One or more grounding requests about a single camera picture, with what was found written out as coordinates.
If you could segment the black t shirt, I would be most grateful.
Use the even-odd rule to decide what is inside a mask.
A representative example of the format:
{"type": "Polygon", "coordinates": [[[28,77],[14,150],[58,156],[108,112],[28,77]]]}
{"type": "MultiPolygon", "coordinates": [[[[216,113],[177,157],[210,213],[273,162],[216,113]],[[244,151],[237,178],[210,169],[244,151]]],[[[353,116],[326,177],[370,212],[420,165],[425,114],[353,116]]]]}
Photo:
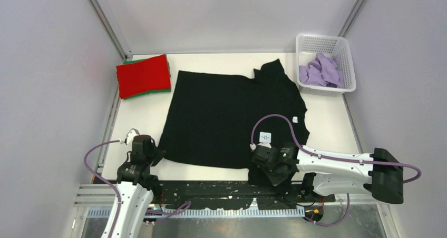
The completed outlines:
{"type": "Polygon", "coordinates": [[[279,147],[306,144],[307,108],[280,60],[254,70],[254,77],[180,71],[158,146],[170,161],[248,169],[248,181],[269,186],[252,161],[251,142],[261,133],[279,147]]]}

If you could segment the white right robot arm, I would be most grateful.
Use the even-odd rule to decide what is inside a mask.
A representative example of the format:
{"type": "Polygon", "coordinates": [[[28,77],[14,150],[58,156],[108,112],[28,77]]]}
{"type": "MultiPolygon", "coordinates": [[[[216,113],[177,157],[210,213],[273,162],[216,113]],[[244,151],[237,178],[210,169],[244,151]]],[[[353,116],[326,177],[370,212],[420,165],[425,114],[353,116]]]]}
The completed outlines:
{"type": "Polygon", "coordinates": [[[403,168],[386,149],[372,154],[319,151],[286,142],[281,148],[269,143],[250,144],[251,161],[267,175],[273,186],[303,173],[301,195],[307,201],[331,194],[366,194],[388,203],[402,204],[403,168]]]}

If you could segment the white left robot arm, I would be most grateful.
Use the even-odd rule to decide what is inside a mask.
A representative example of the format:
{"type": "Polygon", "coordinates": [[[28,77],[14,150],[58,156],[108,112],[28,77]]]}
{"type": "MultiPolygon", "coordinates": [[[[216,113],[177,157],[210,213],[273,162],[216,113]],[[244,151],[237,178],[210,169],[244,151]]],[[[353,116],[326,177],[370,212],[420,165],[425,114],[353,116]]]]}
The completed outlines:
{"type": "Polygon", "coordinates": [[[116,197],[102,237],[138,237],[149,204],[161,199],[162,186],[150,168],[165,153],[151,136],[133,137],[131,150],[117,170],[116,197]]]}

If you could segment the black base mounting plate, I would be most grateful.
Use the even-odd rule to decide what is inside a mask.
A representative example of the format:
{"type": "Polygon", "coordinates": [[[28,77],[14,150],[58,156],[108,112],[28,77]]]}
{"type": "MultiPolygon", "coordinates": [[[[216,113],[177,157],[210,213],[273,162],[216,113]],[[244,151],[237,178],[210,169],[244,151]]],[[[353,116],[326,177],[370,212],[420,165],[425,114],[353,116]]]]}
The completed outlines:
{"type": "Polygon", "coordinates": [[[300,183],[285,181],[273,186],[270,181],[251,184],[246,181],[151,181],[144,185],[153,189],[152,203],[175,209],[190,202],[191,210],[248,209],[255,202],[261,210],[292,209],[295,206],[316,206],[335,201],[333,194],[319,196],[304,191],[300,183]]]}

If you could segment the purple crumpled t shirt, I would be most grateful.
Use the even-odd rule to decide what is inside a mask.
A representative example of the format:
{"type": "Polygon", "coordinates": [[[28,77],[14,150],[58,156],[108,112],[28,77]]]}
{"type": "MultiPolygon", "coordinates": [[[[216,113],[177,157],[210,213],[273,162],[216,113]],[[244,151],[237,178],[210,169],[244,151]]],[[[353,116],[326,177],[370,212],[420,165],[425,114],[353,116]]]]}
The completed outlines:
{"type": "Polygon", "coordinates": [[[299,80],[306,85],[344,88],[344,75],[338,69],[340,58],[317,53],[315,59],[298,68],[299,80]]]}

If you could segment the white plastic basket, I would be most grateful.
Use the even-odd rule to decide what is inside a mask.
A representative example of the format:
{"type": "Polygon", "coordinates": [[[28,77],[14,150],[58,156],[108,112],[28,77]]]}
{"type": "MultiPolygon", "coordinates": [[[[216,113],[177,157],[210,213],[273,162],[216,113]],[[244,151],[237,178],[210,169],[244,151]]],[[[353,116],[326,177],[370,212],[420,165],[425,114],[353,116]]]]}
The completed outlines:
{"type": "Polygon", "coordinates": [[[343,37],[297,35],[296,63],[302,93],[337,96],[356,90],[351,49],[343,37]]]}

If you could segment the aluminium frame rail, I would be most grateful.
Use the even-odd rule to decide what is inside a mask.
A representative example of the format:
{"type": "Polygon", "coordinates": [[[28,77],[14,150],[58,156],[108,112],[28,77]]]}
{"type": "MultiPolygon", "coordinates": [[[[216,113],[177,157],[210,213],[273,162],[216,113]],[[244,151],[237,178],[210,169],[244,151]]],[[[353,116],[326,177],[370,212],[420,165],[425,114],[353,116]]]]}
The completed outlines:
{"type": "MultiPolygon", "coordinates": [[[[281,197],[275,194],[273,189],[261,188],[249,185],[243,181],[162,181],[164,192],[164,203],[174,205],[181,200],[191,201],[211,201],[230,199],[278,199],[281,197]]],[[[309,197],[304,197],[300,191],[300,183],[293,182],[290,189],[290,196],[287,199],[297,203],[312,203],[309,197]]],[[[342,202],[346,199],[346,193],[330,193],[327,197],[329,203],[342,202]]],[[[360,192],[349,192],[353,204],[390,204],[374,199],[372,195],[361,194],[360,192]]],[[[81,184],[75,197],[74,207],[89,206],[111,206],[113,204],[115,191],[107,184],[81,184]]]]}

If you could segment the left aluminium corner post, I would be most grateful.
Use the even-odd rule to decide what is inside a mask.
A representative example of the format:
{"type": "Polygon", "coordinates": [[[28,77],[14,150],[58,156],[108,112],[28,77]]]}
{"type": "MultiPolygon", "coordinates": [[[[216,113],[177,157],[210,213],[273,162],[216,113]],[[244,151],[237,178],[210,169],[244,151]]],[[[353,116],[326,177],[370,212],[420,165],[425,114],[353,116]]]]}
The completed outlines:
{"type": "Polygon", "coordinates": [[[125,41],[125,38],[119,29],[119,25],[113,16],[112,11],[106,0],[88,0],[92,6],[93,11],[98,17],[105,33],[112,42],[114,48],[120,55],[123,61],[128,61],[133,57],[133,54],[125,41]]]}

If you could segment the aluminium corner post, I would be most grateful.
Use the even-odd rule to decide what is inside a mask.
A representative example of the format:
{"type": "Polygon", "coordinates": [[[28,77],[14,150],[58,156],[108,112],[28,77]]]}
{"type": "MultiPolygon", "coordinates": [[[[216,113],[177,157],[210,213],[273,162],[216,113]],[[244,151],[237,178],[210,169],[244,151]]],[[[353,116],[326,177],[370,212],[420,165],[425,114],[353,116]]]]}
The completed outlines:
{"type": "Polygon", "coordinates": [[[120,55],[123,61],[128,61],[133,57],[133,54],[125,41],[125,38],[119,29],[119,25],[113,16],[112,11],[106,0],[88,0],[92,6],[93,11],[98,17],[105,33],[112,42],[114,48],[120,55]]]}
{"type": "Polygon", "coordinates": [[[340,29],[338,36],[346,37],[351,28],[353,27],[356,19],[359,17],[364,5],[368,0],[356,0],[352,9],[349,12],[342,28],[340,29]]]}

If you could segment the right aluminium corner post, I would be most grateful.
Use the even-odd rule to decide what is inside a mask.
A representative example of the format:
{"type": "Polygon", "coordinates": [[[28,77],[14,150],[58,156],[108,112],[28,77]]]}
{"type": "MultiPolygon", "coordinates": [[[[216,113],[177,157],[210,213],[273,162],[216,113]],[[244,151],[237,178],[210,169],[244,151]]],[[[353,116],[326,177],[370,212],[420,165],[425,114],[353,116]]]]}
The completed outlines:
{"type": "Polygon", "coordinates": [[[340,29],[338,36],[346,37],[351,28],[353,27],[356,19],[359,17],[364,5],[368,0],[356,0],[352,9],[349,12],[342,28],[340,29]]]}

